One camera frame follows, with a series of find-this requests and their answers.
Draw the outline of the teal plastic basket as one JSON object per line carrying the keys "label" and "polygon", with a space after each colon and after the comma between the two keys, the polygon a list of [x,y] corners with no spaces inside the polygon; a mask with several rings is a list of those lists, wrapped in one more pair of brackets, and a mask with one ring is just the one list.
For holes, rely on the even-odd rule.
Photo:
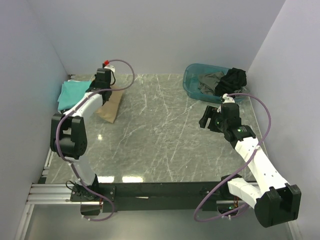
{"label": "teal plastic basket", "polygon": [[[207,65],[207,64],[199,64],[194,63],[189,65],[183,75],[183,88],[186,91],[187,95],[195,100],[200,100],[209,103],[220,104],[222,102],[221,96],[214,96],[214,95],[207,95],[201,93],[198,89],[199,84],[199,75],[211,74],[216,72],[223,72],[225,75],[227,74],[228,70],[231,68],[214,66],[214,65]],[[249,89],[247,86],[243,88],[242,92],[238,93],[249,93]]]}

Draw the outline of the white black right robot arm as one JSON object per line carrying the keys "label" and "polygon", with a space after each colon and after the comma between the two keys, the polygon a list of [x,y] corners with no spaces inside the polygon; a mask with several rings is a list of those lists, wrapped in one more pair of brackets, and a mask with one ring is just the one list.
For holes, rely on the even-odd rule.
{"label": "white black right robot arm", "polygon": [[258,187],[235,172],[208,192],[197,210],[219,189],[222,198],[230,200],[235,196],[252,207],[258,222],[265,228],[298,218],[302,197],[300,188],[289,184],[276,170],[260,147],[256,134],[248,125],[242,124],[240,107],[236,103],[222,103],[218,108],[207,106],[199,126],[224,135],[250,169]]}

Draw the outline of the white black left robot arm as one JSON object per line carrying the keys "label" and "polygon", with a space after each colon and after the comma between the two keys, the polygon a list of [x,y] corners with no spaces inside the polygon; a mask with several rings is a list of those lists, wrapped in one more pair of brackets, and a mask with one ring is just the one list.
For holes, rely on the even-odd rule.
{"label": "white black left robot arm", "polygon": [[99,188],[97,175],[83,155],[88,145],[86,122],[109,100],[114,78],[113,70],[99,68],[81,100],[66,112],[54,114],[51,119],[50,148],[73,171],[75,183],[72,190],[88,201],[107,200]]}

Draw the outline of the tan t shirt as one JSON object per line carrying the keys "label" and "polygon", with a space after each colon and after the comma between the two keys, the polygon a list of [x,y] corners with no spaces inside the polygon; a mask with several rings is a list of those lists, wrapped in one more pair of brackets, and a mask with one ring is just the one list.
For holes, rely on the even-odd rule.
{"label": "tan t shirt", "polygon": [[108,123],[113,124],[116,120],[119,105],[122,101],[124,90],[119,90],[116,84],[111,86],[112,94],[107,102],[105,102],[95,113]]}

